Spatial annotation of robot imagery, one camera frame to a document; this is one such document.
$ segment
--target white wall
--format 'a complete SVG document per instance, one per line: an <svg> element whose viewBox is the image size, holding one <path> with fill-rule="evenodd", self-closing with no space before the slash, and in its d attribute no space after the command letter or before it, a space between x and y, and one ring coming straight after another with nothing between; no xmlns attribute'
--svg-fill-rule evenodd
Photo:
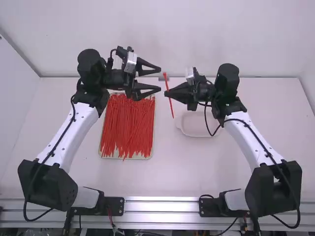
<svg viewBox="0 0 315 236"><path fill-rule="evenodd" d="M0 37L1 179L35 94L39 77L3 36Z"/></svg>
<svg viewBox="0 0 315 236"><path fill-rule="evenodd" d="M304 76L307 87L314 9L313 0L2 0L0 28L43 76L77 75L85 48L107 58L131 45L173 76L231 62L243 76ZM313 100L315 88L306 91Z"/></svg>

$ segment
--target wooden tray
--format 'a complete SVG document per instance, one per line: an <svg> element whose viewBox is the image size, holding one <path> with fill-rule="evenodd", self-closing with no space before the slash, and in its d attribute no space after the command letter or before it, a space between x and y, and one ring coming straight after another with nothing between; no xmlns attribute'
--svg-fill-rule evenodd
<svg viewBox="0 0 315 236"><path fill-rule="evenodd" d="M120 95L120 94L125 94L123 92L113 92L111 93L110 95L114 95L114 94L117 94L117 95ZM151 96L148 96L147 98L153 98L155 97L155 95L151 95ZM152 143L152 149L151 149L151 153L148 157L145 157L141 154L134 154L131 158L129 158L129 155L125 158L125 160L149 160L152 155L153 155L153 148L154 148L154 131L155 131L155 122L156 122L156 105L157 105L157 100L155 99L155 106L154 106L154 125L153 125L153 143ZM102 128L102 133L103 133L103 130L104 130L104 124L105 124L105 119L106 119L106 114L107 114L107 109L105 111L105 116L104 116L104 121L103 121L103 128ZM114 150L114 153L113 153L113 156L102 156L102 151L101 151L101 139L102 139L102 135L100 136L100 140L99 140L99 147L98 147L98 154L101 158L109 158L109 159L121 159L123 160L124 158L123 157L119 157L119 151L117 148L115 148Z"/></svg>

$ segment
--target white container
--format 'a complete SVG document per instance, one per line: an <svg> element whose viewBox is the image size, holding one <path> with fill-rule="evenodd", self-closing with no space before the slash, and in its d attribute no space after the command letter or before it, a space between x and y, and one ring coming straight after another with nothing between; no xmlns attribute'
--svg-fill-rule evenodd
<svg viewBox="0 0 315 236"><path fill-rule="evenodd" d="M213 134L215 129L219 126L219 122L213 118L211 112L207 112L206 116L209 130ZM203 111L183 112L181 116L175 118L175 125L177 128L181 129L183 134L187 136L211 138L206 127ZM219 128L215 136L217 136L220 133L220 130L221 129Z"/></svg>

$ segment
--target black cable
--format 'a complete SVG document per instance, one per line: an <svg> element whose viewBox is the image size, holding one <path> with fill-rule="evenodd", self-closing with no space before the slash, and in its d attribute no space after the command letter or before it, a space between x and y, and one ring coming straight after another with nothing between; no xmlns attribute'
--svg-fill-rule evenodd
<svg viewBox="0 0 315 236"><path fill-rule="evenodd" d="M207 107L205 107L205 122L206 122L206 126L207 126L207 130L209 132L209 134L211 136L214 136L217 132L217 130L219 129L220 126L218 126L215 130L215 132L213 134L211 134L210 130L209 130L209 127L208 127L208 123L207 123L207 117L206 117L206 109ZM274 163L274 165L276 166L278 172L281 174L282 178L284 179L286 185L288 186L289 188L289 191L290 193L292 194L292 197L293 197L293 200L294 200L294 203L297 207L296 211L297 211L297 221L295 223L295 225L293 226L290 226L288 225L287 223L285 223L283 220L281 220L280 218L278 218L277 216L275 215L271 215L272 217L274 217L275 219L277 219L279 222L281 222L284 226L288 227L289 229L296 229L297 227L299 227L300 225L300 222L301 222L301 212L300 212L300 206L296 200L296 197L295 197L295 194L294 194L294 191L291 187L291 184L289 183L288 179L286 178L286 176L283 174L281 168L279 167L278 163L274 160L274 158L272 157L272 154L268 151L268 149L266 148L266 146L262 143L262 141L258 138L258 136L256 135L256 133L253 131L253 129L243 120L241 119L237 119L237 118L231 118L231 119L226 119L224 121L224 123L228 122L228 121L238 121L238 122L241 122L242 124L244 124L244 127L248 128L251 133L254 135L254 137L257 139L257 141L259 142L259 144L262 146L262 148L264 149L264 151L266 152L267 154L267 157L269 157L271 159L271 161Z"/></svg>
<svg viewBox="0 0 315 236"><path fill-rule="evenodd" d="M199 104L200 106L203 106L203 107L212 107L212 105L206 105L206 104L203 104L203 103L201 103L201 102L198 102L198 104Z"/></svg>
<svg viewBox="0 0 315 236"><path fill-rule="evenodd" d="M209 84L213 85L213 83L212 83L210 80L207 80L207 82L208 82Z"/></svg>
<svg viewBox="0 0 315 236"><path fill-rule="evenodd" d="M147 231L139 231L138 233L143 233L143 234L148 234L148 235L155 235L155 236L165 236L165 235L161 235L161 234L157 234L157 233L151 233L151 232L147 232Z"/></svg>
<svg viewBox="0 0 315 236"><path fill-rule="evenodd" d="M116 48L115 48L115 49L112 49L112 50L110 51L110 58L113 58L113 52L115 52L115 51L117 51Z"/></svg>
<svg viewBox="0 0 315 236"><path fill-rule="evenodd" d="M215 136L215 134L216 134L217 131L219 130L220 125L215 129L215 131L214 131L213 134L210 132L210 129L209 129L209 126L208 126L208 122L207 122L207 114L206 114L207 104L208 104L208 102L205 103L204 116L205 116L207 131L208 131L208 133L210 134L210 136L213 137L213 136Z"/></svg>
<svg viewBox="0 0 315 236"><path fill-rule="evenodd" d="M200 197L199 197L199 200L202 198L202 197L209 197L209 198L214 198L212 195L210 195L210 194L203 194L203 195L201 195Z"/></svg>
<svg viewBox="0 0 315 236"><path fill-rule="evenodd" d="M136 233L133 234L133 236L136 236L138 233L140 233L141 230L138 230Z"/></svg>
<svg viewBox="0 0 315 236"><path fill-rule="evenodd" d="M81 227L81 215L79 215L79 226L80 226L80 229L82 229L82 227Z"/></svg>
<svg viewBox="0 0 315 236"><path fill-rule="evenodd" d="M223 235L224 233L226 233L229 229L231 229L231 227L235 224L235 222L237 221L238 218L235 218L235 220L230 224L229 227L227 227L224 231L222 231L221 233L217 234L217 235L210 235L210 236L220 236Z"/></svg>
<svg viewBox="0 0 315 236"><path fill-rule="evenodd" d="M30 181L30 185L29 185L29 188L28 188L28 191L25 195L25 200L24 200L24 205L23 205L23 216L24 216L24 219L28 222L33 222L33 221L36 221L38 220L39 218L43 217L44 215L46 215L47 213L51 212L53 209L50 208L49 210L45 211L43 214L41 214L40 216L34 218L34 219L29 219L27 217L27 214L26 214L26 206L27 206L27 203L28 203L28 200L30 199L30 195L32 194L32 191L33 191L33 185L34 185L34 182L35 182L35 179L40 171L40 169L43 167L43 165L45 164L45 162L48 160L48 158L50 156L52 156L54 154L54 151L56 150L58 144L60 143L60 141L63 139L65 133L67 132L67 130L70 128L72 122L75 121L75 107L74 107L74 104L73 104L73 98L74 98L74 95L71 96L71 99L70 99L70 102L71 102L71 106L72 106L72 110L73 110L73 115L72 115L72 118L68 124L68 126L64 129L63 133L61 134L60 138L58 139L58 141L56 142L56 144L54 145L54 147L51 149L51 151L47 154L47 156L45 157L45 159L42 161L42 163L39 164L39 167L37 168L33 178L31 179Z"/></svg>

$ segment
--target white table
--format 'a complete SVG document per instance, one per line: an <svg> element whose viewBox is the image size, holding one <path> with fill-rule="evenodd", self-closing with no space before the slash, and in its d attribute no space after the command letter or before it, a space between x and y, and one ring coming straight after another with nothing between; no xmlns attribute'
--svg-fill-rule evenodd
<svg viewBox="0 0 315 236"><path fill-rule="evenodd" d="M141 78L139 81L159 85L162 91L165 90L164 82L159 82L157 78ZM184 78L171 78L169 86L172 88L183 81ZM22 209L23 195L17 167L23 159L33 160L58 130L70 109L69 99L75 93L76 82L77 78L41 80L1 179L0 205L7 206L5 208L9 211L3 213L0 226L13 226L16 220L20 226L25 225L19 211ZM302 226L298 230L314 230L315 190L312 183L315 177L315 117L299 80L242 78L238 95L247 107L252 121L273 148L286 160L297 160L301 165L301 211L308 215L302 216ZM164 98L162 92L156 95L156 101L154 152L151 159L124 162L101 159L98 146L102 116L81 144L72 163L70 176L78 185L100 189L107 196L124 196L129 200L124 216L115 219L125 228L226 228L232 219L201 219L197 214L196 200L201 194L217 196L224 190L245 188L251 176L245 157L225 130L221 130L215 138L191 138L183 135L175 127L168 99ZM176 101L173 101L173 108L175 116L186 110L184 104ZM135 201L133 196L141 197ZM31 204L28 208L44 209ZM30 211L30 217L32 214L36 216L39 212ZM289 223L296 220L294 213L283 216ZM62 227L63 220L63 212L51 212L42 218L42 222L33 223L33 227L44 224L44 221L46 224L47 221L51 222L49 227ZM108 222L106 217L83 217L82 220L90 228L109 228L108 224L104 224ZM286 230L270 217L261 218L260 223L262 229L273 227L275 230Z"/></svg>

